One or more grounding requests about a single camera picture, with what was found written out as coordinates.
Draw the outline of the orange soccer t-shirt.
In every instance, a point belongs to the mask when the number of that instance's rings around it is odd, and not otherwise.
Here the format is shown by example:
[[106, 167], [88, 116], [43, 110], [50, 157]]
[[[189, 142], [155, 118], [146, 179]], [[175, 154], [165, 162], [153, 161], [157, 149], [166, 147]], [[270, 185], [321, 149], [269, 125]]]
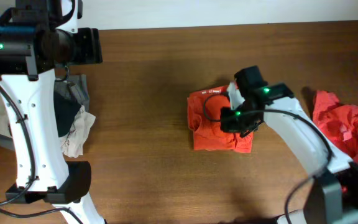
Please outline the orange soccer t-shirt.
[[193, 132], [195, 151], [234, 151], [247, 154], [252, 150], [253, 134], [241, 138], [239, 134], [224, 133], [217, 120], [220, 109], [230, 106], [229, 100], [222, 96], [227, 86], [200, 90], [187, 98], [188, 127]]

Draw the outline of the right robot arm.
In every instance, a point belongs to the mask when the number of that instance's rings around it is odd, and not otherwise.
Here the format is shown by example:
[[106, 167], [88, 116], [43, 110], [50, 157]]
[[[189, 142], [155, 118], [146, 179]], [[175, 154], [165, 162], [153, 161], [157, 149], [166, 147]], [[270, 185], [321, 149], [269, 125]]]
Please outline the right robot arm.
[[265, 123], [287, 144], [308, 176], [270, 223], [358, 223], [358, 164], [313, 124], [284, 83], [269, 85], [258, 67], [234, 75], [219, 123], [242, 138]]

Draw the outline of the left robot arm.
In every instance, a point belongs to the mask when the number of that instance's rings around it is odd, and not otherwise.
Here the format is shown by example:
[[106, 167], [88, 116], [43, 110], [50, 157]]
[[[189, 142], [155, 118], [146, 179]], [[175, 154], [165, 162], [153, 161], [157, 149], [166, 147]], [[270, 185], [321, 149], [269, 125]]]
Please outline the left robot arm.
[[0, 94], [17, 159], [4, 206], [43, 200], [68, 223], [104, 223], [90, 196], [89, 162], [66, 161], [60, 149], [55, 69], [103, 61], [97, 29], [80, 28], [83, 3], [17, 1], [0, 15]]

